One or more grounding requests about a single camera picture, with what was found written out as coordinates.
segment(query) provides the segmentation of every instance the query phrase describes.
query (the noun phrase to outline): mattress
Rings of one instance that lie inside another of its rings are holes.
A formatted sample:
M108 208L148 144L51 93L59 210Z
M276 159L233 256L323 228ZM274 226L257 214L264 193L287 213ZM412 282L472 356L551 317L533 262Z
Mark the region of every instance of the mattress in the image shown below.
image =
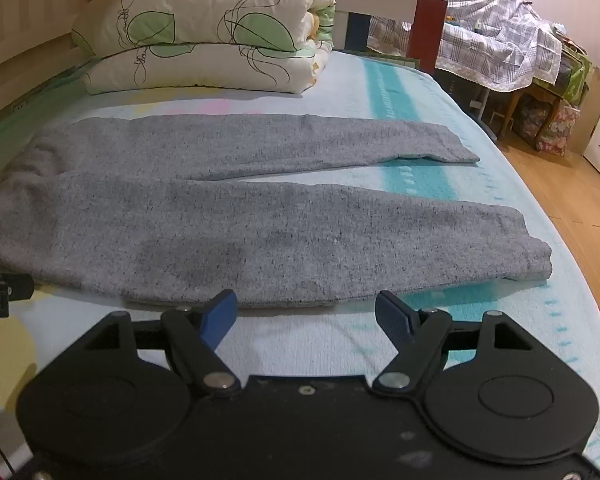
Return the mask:
M479 163L451 166L397 160L250 180L345 184L518 209L530 234L551 245L554 273L547 282L501 280L404 299L415 308L444 308L459 320L480 320L486 310L506 312L588 381L600 401L600 313L580 269L496 146L430 76L416 70L335 52L318 84L299 96L213 88L88 96L77 82L63 84L33 98L0 124L0 166L28 142L40 124L93 116L131 119L232 113L397 118L448 126L480 156ZM30 301L12 303L11 317L0 320L0 445L15 466L29 457L13 414L19 388L102 316L120 308L129 310L136 320L156 319L160 314L156 306L41 286ZM250 374L365 374L371 378L394 357L395 349L376 326L373 302L355 301L321 310L243 312L218 354L242 381ZM164 364L159 352L147 351L142 356ZM453 352L450 365L469 358L471 352ZM586 455L600 467L600 421Z

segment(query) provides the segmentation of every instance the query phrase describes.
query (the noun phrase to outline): screw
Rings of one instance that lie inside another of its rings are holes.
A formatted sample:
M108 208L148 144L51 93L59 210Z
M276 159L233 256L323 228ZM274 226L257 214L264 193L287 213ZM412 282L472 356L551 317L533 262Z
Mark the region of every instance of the screw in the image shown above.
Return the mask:
M235 377L226 372L211 372L202 379L209 388L225 390L235 384Z
M411 379L408 375L400 372L387 372L378 377L378 382L385 388L400 390L409 386Z
M313 395L315 393L315 388L306 384L305 386L300 386L298 388L298 393L300 395Z

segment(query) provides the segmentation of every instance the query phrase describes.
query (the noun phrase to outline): green bag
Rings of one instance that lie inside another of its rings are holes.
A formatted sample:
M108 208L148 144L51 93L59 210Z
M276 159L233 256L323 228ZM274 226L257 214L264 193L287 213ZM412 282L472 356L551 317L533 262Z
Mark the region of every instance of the green bag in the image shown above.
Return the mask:
M537 78L534 78L534 83L562 97L570 105L579 106L591 65L591 60L586 54L563 43L560 70L555 85Z

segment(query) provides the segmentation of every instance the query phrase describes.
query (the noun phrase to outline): bed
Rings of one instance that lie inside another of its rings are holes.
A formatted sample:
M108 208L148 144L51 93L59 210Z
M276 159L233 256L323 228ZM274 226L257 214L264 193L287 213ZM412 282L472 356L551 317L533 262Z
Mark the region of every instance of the bed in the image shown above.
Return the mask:
M430 160L397 160L364 168L253 180L346 184L518 209L530 234L552 248L554 272L549 280L499 280L425 291L406 299L415 308L447 309L456 319L479 320L487 310L505 312L573 367L593 387L600 401L600 312L580 269L515 170L427 73L333 52L321 80L301 96L215 88L147 89L89 96L71 76L38 88L81 62L80 51L67 34L74 14L87 1L0 0L0 168L27 144L36 127L88 117L278 113L444 124L480 156L479 163L449 166ZM350 12L386 12L372 0L338 1L342 2L341 9ZM388 17L415 20L416 27L422 23L418 15L426 13L425 1L403 0L409 3L402 6L403 14ZM345 12L338 19L341 25L336 42L344 42L346 26L342 25L349 19ZM24 24L35 20L45 25L21 32L26 30ZM427 50L426 41L419 47L414 44L414 57L423 60L425 70L427 63L432 70L436 49L431 51L430 38ZM0 447L14 467L29 457L14 416L15 399L23 384L102 316L120 308L127 309L136 320L157 319L161 312L157 306L47 285L40 286L31 300L13 303L11 316L0 319ZM324 309L243 312L218 353L244 380L250 374L371 377L395 355L395 349L375 324L372 302L353 301ZM162 362L151 352L143 357ZM470 357L455 354L450 363ZM600 467L600 420L586 456ZM1 460L0 473L8 474Z

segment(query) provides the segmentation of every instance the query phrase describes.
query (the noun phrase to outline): bedding pile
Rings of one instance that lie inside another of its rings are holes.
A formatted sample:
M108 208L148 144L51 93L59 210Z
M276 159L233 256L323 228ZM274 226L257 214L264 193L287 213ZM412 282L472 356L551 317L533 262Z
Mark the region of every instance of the bedding pile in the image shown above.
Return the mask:
M531 85L533 78L554 84L562 45L524 0L447 0L447 13L459 26L445 23L436 67L498 92ZM368 46L404 54L410 23L372 18Z
M0 176L0 266L150 303L310 306L495 278L551 249L503 206L347 186L219 181L429 156L445 126L289 115L91 118L40 131Z
M335 0L93 0L75 43L89 93L213 86L302 93L325 67Z

